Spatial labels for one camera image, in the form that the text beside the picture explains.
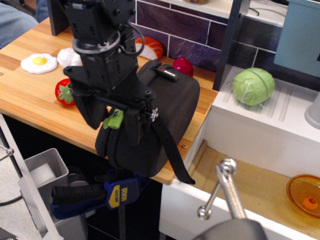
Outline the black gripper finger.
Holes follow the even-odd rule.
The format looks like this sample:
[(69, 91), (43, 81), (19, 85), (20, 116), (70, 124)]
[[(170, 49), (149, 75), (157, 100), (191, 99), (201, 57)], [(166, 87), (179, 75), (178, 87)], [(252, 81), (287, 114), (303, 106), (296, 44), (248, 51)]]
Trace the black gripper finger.
[(124, 128), (128, 144), (130, 146), (139, 145), (141, 138), (150, 128), (148, 115), (142, 110), (128, 108), (124, 113)]
[(83, 95), (72, 92), (72, 97), (84, 120), (94, 130), (108, 117), (109, 112), (106, 104), (96, 99), (94, 95)]

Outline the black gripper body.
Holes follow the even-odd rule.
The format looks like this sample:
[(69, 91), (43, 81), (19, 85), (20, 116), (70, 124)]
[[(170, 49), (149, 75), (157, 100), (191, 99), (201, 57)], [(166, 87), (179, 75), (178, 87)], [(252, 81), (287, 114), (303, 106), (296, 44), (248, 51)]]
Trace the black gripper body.
[(82, 66), (67, 66), (63, 72), (70, 79), (71, 93), (92, 95), (97, 100), (126, 112), (139, 109), (154, 121), (158, 109), (152, 106), (155, 92), (137, 75), (135, 56), (125, 56), (117, 50), (80, 51)]

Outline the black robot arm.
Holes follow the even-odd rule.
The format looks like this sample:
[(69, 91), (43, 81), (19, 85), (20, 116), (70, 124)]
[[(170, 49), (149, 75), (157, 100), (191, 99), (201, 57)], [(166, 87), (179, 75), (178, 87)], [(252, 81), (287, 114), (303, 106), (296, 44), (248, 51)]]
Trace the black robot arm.
[(65, 14), (73, 32), (72, 46), (80, 66), (67, 66), (70, 91), (89, 126), (108, 117), (107, 107), (123, 111), (129, 144), (135, 146), (153, 118), (155, 92), (137, 75), (139, 51), (130, 0), (69, 0)]

